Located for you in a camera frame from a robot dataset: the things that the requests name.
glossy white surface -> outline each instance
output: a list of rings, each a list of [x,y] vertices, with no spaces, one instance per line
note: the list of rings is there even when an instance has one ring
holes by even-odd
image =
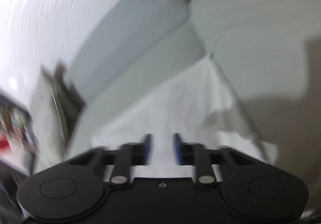
[[[0,89],[28,106],[41,64],[67,65],[118,0],[0,0]]]

gray fabric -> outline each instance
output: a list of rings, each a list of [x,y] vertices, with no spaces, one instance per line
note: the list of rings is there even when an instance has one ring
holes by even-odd
[[[276,166],[321,201],[321,0],[200,0],[192,20]]]
[[[189,19],[187,0],[121,0],[87,39],[70,66],[74,84],[88,102],[139,55]]]
[[[188,22],[164,38],[128,67],[95,101],[88,103],[79,117],[68,156],[90,148],[93,131],[203,56],[203,47]]]

white sheet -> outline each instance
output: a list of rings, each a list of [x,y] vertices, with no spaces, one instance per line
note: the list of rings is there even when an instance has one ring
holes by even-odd
[[[136,177],[192,176],[191,166],[176,165],[172,137],[176,132],[186,142],[203,143],[211,149],[228,145],[264,161],[256,134],[221,77],[213,57],[207,55],[99,129],[92,145],[116,149],[153,134],[151,164],[137,166]]]

round joint cover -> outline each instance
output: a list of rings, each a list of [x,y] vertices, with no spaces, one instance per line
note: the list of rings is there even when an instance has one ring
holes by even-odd
[[[103,182],[85,166],[61,164],[21,183],[17,199],[40,220],[68,220],[83,215],[103,198]]]
[[[240,166],[221,188],[238,213],[261,221],[282,221],[302,214],[308,189],[296,176],[270,165]]]

black object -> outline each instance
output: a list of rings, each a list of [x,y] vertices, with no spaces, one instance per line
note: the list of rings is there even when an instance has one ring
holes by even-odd
[[[120,150],[97,148],[25,180],[18,202],[36,223],[294,223],[308,201],[297,177],[232,148],[174,144],[180,165],[195,166],[192,178],[134,178],[130,167],[146,164],[151,135]],[[212,164],[219,164],[217,182]],[[114,165],[103,182],[105,165]]]

